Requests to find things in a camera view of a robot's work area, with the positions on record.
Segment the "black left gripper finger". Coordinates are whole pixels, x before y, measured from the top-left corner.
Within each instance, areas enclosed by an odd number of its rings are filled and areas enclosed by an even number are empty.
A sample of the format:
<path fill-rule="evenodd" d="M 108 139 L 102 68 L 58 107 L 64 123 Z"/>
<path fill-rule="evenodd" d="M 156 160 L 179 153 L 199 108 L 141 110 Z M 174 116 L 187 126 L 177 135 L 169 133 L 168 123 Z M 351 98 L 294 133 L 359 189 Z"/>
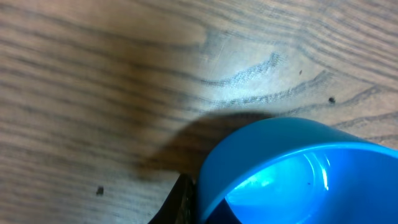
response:
<path fill-rule="evenodd" d="M 195 185 L 187 174 L 180 174 L 165 202 L 149 224 L 192 224 L 195 214 Z"/>

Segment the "blue plastic measuring scoop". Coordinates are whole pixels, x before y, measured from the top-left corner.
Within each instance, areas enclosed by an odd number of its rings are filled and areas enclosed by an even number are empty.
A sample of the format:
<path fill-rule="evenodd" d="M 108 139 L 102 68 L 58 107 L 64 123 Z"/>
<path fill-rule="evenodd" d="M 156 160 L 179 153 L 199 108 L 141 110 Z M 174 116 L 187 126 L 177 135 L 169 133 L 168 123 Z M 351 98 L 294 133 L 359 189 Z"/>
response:
<path fill-rule="evenodd" d="M 197 182 L 197 223 L 396 223 L 397 151 L 302 118 L 223 139 Z"/>

